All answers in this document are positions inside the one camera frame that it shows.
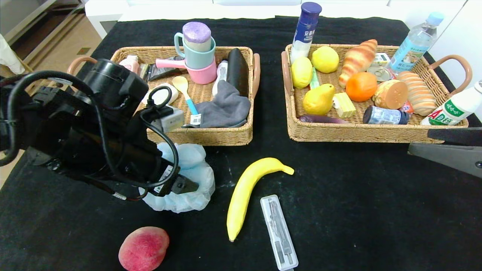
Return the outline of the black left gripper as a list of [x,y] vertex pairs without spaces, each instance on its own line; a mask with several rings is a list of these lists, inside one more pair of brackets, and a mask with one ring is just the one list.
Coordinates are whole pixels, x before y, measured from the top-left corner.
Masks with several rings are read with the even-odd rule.
[[155,164],[149,169],[152,171],[147,183],[150,186],[139,187],[140,195],[138,197],[146,197],[148,195],[164,197],[171,192],[180,195],[196,192],[199,188],[198,183],[179,174],[179,156],[177,152],[173,153],[173,161],[155,157]]

